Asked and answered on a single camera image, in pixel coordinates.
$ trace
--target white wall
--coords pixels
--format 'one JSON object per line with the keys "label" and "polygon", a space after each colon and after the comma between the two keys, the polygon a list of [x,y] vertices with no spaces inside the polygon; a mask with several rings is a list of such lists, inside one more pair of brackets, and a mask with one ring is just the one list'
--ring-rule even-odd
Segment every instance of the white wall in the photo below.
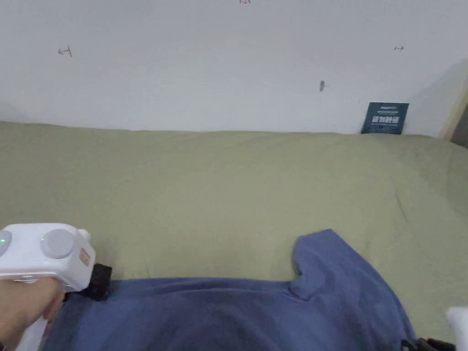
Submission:
{"label": "white wall", "polygon": [[0,119],[355,133],[369,102],[410,102],[405,132],[437,136],[468,77],[467,13],[466,0],[3,0]]}

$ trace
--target sticker label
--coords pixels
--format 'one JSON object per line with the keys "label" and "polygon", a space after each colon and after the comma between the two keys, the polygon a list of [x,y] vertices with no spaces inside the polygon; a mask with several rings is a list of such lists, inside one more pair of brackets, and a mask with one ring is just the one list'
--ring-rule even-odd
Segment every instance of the sticker label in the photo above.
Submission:
{"label": "sticker label", "polygon": [[80,251],[80,260],[86,265],[89,266],[89,261],[91,261],[91,257],[85,251],[85,249],[81,249]]}

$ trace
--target blue fabric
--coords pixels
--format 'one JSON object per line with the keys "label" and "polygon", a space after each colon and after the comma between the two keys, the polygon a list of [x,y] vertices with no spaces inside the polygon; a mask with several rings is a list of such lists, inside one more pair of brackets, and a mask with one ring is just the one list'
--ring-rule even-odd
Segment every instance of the blue fabric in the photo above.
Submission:
{"label": "blue fabric", "polygon": [[114,281],[105,302],[75,295],[55,350],[400,350],[413,329],[380,275],[335,232],[300,237],[292,282]]}

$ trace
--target gray button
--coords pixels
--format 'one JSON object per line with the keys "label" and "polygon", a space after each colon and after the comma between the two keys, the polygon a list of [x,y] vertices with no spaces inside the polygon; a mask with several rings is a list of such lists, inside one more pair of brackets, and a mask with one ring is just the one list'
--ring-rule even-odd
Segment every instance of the gray button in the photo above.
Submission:
{"label": "gray button", "polygon": [[54,229],[41,239],[41,250],[49,258],[61,259],[71,254],[75,237],[64,229]]}

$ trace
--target hand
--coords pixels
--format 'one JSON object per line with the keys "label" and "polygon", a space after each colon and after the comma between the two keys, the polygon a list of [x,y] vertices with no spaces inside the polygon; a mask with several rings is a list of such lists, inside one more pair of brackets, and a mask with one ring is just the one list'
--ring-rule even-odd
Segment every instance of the hand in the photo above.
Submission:
{"label": "hand", "polygon": [[39,317],[52,322],[63,297],[62,286],[53,278],[32,284],[0,280],[0,341],[15,350],[26,328]]}

